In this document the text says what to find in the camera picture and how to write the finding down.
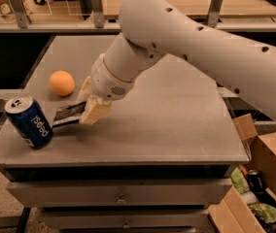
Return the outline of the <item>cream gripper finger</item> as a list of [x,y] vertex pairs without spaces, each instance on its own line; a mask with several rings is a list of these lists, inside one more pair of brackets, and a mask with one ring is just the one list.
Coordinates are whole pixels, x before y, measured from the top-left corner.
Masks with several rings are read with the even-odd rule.
[[87,98],[91,95],[91,93],[92,90],[90,76],[87,76],[77,96],[77,102],[81,103],[86,101]]
[[80,124],[93,125],[99,119],[110,113],[112,101],[96,96],[90,96],[86,100],[85,110],[79,120]]

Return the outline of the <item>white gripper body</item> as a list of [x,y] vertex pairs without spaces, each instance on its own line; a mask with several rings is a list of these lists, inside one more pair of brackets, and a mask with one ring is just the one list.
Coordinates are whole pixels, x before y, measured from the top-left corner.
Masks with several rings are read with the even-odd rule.
[[91,67],[90,83],[95,95],[112,100],[121,100],[134,86],[134,83],[119,80],[109,71],[104,54],[100,54]]

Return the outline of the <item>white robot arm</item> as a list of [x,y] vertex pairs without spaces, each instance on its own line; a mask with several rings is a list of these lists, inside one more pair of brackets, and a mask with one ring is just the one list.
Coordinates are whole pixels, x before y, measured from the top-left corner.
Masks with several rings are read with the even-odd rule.
[[276,121],[276,47],[201,25],[165,0],[124,0],[119,22],[121,34],[92,65],[77,97],[87,102],[83,123],[107,114],[167,53]]

